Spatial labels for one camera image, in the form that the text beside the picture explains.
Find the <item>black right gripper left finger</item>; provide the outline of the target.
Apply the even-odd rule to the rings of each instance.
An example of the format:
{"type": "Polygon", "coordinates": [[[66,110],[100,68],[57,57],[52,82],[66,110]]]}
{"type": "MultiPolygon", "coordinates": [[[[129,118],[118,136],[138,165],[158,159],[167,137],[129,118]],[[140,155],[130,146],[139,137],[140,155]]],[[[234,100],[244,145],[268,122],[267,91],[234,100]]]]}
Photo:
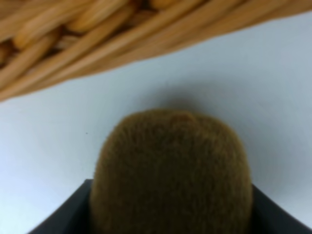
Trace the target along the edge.
{"type": "Polygon", "coordinates": [[[88,234],[89,196],[92,180],[85,180],[48,218],[31,230],[31,234],[88,234]]]}

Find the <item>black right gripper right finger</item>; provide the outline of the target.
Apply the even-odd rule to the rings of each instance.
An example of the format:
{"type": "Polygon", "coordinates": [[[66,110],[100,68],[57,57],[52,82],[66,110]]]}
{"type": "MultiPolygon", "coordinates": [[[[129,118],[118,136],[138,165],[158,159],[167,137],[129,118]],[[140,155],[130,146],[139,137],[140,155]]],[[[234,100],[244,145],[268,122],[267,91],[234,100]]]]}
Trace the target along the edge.
{"type": "Polygon", "coordinates": [[[252,234],[311,234],[312,229],[295,219],[253,185],[252,234]]]}

